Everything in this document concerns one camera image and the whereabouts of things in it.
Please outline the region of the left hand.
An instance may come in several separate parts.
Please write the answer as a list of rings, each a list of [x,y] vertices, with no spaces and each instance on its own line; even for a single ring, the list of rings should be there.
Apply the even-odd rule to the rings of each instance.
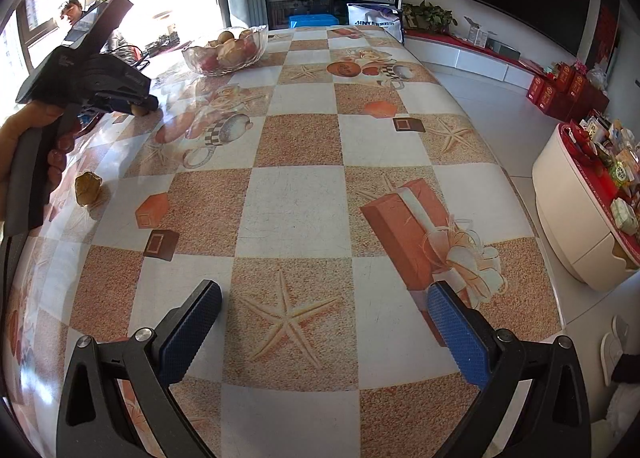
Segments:
[[[80,106],[32,100],[1,126],[1,222],[8,236],[43,224],[79,131]]]

